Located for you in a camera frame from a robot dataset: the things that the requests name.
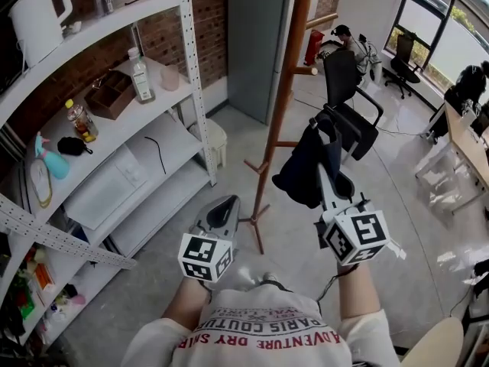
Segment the fire extinguisher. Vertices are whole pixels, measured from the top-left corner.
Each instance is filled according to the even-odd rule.
[[[321,43],[324,34],[321,31],[311,30],[311,36],[309,37],[309,44],[307,45],[306,57],[304,58],[305,65],[313,65],[317,53],[321,50]]]

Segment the teal spray bottle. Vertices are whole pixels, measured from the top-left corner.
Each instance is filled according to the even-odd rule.
[[[36,156],[41,157],[46,164],[47,169],[54,175],[58,180],[62,180],[68,172],[70,171],[70,165],[68,162],[58,154],[54,152],[47,151],[43,148],[43,143],[47,143],[49,139],[43,138],[40,132],[37,133],[35,142]]]

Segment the clear plastic bottle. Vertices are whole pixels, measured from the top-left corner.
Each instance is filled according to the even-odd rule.
[[[151,88],[150,77],[147,72],[146,64],[141,59],[139,49],[132,47],[128,51],[129,60],[131,61],[131,78],[136,93],[138,94],[138,101],[140,103],[148,103],[154,100],[154,91]]]
[[[65,106],[68,109],[68,120],[75,127],[76,133],[87,143],[94,141],[99,135],[99,131],[85,108],[74,103],[72,99],[68,99]]]

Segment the beige chair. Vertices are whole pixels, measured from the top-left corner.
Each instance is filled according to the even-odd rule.
[[[404,357],[402,367],[455,367],[464,341],[457,318],[437,323]]]

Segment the brown wooden box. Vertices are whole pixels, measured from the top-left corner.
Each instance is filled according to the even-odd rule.
[[[100,88],[88,91],[85,101],[92,114],[104,119],[117,119],[135,97],[131,77],[111,70],[102,78]]]

